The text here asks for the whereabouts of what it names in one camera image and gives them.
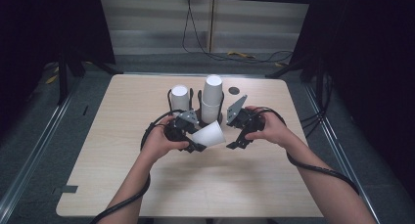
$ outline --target white paper cup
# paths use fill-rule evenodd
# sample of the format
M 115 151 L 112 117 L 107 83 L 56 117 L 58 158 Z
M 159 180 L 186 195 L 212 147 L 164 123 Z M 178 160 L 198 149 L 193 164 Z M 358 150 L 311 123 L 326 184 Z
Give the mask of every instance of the white paper cup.
M 171 108 L 173 110 L 189 110 L 189 94 L 186 86 L 176 85 L 171 89 Z
M 198 132 L 192 134 L 192 140 L 195 143 L 210 147 L 226 142 L 217 120 Z
M 210 105 L 207 105 L 202 100 L 201 116 L 202 116 L 202 121 L 204 123 L 210 124 L 210 123 L 214 122 L 215 120 L 217 120 L 217 116 L 219 114 L 219 111 L 220 111 L 220 105 L 210 106 Z
M 202 100 L 210 106 L 219 105 L 222 100 L 222 79 L 219 75 L 208 75 L 205 81 Z

